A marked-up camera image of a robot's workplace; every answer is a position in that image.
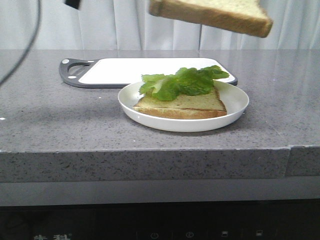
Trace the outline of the green lettuce leaf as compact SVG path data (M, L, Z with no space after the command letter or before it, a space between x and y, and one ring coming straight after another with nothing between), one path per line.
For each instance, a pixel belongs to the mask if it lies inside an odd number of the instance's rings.
M201 69L180 68L175 74L145 74L139 93L160 101L173 101L180 95L198 96L209 94L214 81L228 78L230 74L218 65Z

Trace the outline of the bread slice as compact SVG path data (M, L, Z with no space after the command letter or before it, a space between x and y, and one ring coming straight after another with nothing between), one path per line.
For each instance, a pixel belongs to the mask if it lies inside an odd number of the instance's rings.
M258 0L151 0L153 16L265 38L273 20Z
M181 94L172 101L158 100L146 94L133 109L150 116L180 120L210 119L227 115L227 109L216 87L208 94Z

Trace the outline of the white cutting board black rim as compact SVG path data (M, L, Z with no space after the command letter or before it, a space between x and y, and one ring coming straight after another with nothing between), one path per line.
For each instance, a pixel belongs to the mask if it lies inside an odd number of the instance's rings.
M78 88L120 89L140 82L142 75L175 74L180 68L201 69L213 65L228 72L211 58L104 58L79 60L65 58L59 64L63 82Z

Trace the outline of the white round plate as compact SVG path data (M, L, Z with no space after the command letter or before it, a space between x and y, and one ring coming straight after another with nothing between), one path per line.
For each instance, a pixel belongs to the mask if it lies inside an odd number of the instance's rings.
M207 119L170 119L146 115L137 112L133 106L142 95L139 94L141 82L125 86L118 93L118 101L124 113L135 122L157 130L181 133L204 132L219 129L238 120L249 105L248 95L240 88L216 81L214 86L219 92L220 99L224 103L227 115Z

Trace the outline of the grey white curtain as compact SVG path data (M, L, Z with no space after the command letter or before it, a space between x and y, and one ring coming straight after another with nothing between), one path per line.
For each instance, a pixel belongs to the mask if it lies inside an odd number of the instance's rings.
M24 49L40 21L37 50L276 50L320 47L317 0L263 0L273 19L266 38L154 17L146 0L3 0L0 47Z

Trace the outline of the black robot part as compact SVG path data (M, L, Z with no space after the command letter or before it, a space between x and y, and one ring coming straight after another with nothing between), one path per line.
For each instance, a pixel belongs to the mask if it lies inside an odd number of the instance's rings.
M76 10L79 10L80 7L81 7L81 0L64 0L64 3L73 8L73 9L76 9Z

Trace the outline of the black appliance control panel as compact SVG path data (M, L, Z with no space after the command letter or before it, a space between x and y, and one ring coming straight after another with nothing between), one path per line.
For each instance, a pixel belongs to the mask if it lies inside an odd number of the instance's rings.
M317 199L4 206L3 240L317 240Z

